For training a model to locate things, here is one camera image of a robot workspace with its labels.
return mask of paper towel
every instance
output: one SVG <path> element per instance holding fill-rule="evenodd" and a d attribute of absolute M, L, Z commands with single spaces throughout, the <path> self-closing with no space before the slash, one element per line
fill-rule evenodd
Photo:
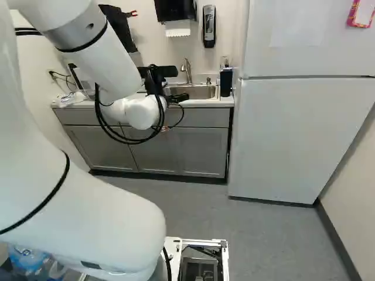
<path fill-rule="evenodd" d="M 165 22 L 164 27 L 166 37 L 182 37 L 190 35 L 190 19 Z"/>

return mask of faucet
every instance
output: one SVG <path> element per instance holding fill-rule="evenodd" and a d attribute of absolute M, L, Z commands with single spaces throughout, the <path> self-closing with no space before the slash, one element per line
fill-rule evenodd
<path fill-rule="evenodd" d="M 186 72 L 186 83 L 187 84 L 193 83 L 192 69 L 191 69 L 191 65 L 189 63 L 189 60 L 187 58 L 184 59 L 184 62 L 181 66 L 181 72 Z"/>

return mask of cabinet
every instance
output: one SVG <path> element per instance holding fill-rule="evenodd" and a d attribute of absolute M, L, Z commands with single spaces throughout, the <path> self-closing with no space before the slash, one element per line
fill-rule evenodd
<path fill-rule="evenodd" d="M 54 111 L 91 169 L 217 178 L 226 175 L 228 108 L 185 109 L 179 127 L 140 145 L 112 140 L 97 124 L 93 108 Z M 180 109 L 169 109 L 166 124 L 175 124 L 180 115 Z M 120 127 L 114 121 L 112 127 L 132 139 L 143 139 L 152 132 L 127 124 Z"/>
<path fill-rule="evenodd" d="M 129 147 L 109 138 L 99 126 L 64 128 L 91 169 L 137 172 Z M 121 128 L 113 128 L 122 134 Z"/>
<path fill-rule="evenodd" d="M 226 128 L 173 128 L 180 174 L 225 177 L 228 132 Z"/>
<path fill-rule="evenodd" d="M 126 137 L 142 139 L 152 133 L 152 129 L 139 131 L 123 127 Z M 161 132 L 153 139 L 140 145 L 129 145 L 140 172 L 178 174 L 178 159 L 175 155 L 173 131 Z"/>
<path fill-rule="evenodd" d="M 130 150 L 140 172 L 224 177 L 228 129 L 173 128 Z M 144 138 L 151 130 L 124 129 L 126 136 Z"/>

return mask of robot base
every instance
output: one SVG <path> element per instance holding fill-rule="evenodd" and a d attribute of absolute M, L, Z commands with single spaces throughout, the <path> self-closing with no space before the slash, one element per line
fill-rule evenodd
<path fill-rule="evenodd" d="M 229 281 L 229 248 L 226 240 L 166 237 L 172 281 Z M 82 274 L 78 281 L 90 281 Z M 167 281 L 163 254 L 149 281 Z"/>

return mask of freezer door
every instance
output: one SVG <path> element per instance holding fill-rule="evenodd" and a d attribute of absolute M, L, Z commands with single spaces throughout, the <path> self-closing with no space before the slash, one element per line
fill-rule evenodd
<path fill-rule="evenodd" d="M 312 204 L 375 101 L 373 78 L 245 80 L 229 195 Z"/>
<path fill-rule="evenodd" d="M 353 0 L 249 2 L 242 77 L 375 75 L 375 22 L 347 25 Z"/>

